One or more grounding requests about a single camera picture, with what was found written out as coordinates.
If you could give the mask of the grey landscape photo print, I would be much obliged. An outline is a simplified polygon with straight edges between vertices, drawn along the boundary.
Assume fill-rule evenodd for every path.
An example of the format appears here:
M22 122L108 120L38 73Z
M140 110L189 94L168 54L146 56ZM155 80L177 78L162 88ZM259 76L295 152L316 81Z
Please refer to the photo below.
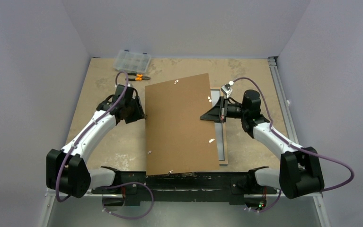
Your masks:
M219 88L211 88L211 100L212 106L216 104L219 97L222 96L222 93ZM215 132L216 132L216 144L218 149L218 158L221 165L225 164L225 151L224 151L224 143L223 143L223 126L220 123L215 123Z

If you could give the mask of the blue wooden picture frame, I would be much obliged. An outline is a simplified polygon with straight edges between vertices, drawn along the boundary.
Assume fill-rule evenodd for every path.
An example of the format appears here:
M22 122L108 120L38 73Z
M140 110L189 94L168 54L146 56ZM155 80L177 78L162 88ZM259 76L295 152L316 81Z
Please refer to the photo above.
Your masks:
M215 106L215 103L218 99L223 96L221 89L219 87L211 87L211 103L212 106ZM228 162L228 149L227 149L227 140L226 140L226 126L225 124L215 123L215 132L216 132L216 143L218 149L218 157L220 166L227 166Z

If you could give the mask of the brown cardboard backing board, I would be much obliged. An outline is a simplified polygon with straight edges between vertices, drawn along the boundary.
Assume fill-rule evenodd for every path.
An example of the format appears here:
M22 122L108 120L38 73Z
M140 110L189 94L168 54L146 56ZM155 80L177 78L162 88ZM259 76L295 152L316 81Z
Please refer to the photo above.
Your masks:
M147 175L219 170L215 124L200 119L210 94L207 73L146 86Z

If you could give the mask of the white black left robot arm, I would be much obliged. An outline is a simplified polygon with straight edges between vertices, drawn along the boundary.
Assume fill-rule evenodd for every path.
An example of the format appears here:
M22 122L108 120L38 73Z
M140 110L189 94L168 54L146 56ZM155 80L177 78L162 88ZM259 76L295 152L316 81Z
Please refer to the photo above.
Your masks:
M87 161L101 140L120 121L128 124L145 118L137 90L118 85L114 94L97 105L90 121L73 140L59 150L48 152L46 186L56 193L75 198L100 187L109 193L120 191L122 181L116 177L118 170L111 167L88 170Z

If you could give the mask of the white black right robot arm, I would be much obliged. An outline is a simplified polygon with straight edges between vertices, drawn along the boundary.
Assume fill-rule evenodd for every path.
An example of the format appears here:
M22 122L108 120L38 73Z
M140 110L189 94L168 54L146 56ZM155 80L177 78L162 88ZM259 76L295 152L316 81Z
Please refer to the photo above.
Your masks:
M239 119L243 131L265 145L280 161L278 170L267 166L249 170L243 190L258 192L271 187L294 199L324 189L317 151L294 143L271 126L261 113L259 92L246 90L242 102L234 104L230 104L228 98L220 97L211 109L200 116L200 120L215 123L224 123L227 118Z

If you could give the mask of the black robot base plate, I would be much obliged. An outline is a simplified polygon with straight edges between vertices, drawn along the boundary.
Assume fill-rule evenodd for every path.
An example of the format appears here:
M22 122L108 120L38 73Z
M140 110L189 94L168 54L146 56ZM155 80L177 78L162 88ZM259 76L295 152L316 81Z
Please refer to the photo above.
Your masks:
M111 188L100 187L93 194L118 194L125 206L138 206L142 201L227 202L245 205L250 196L264 198L277 190L260 186L254 172L195 172L185 174L146 175L144 171L115 172Z

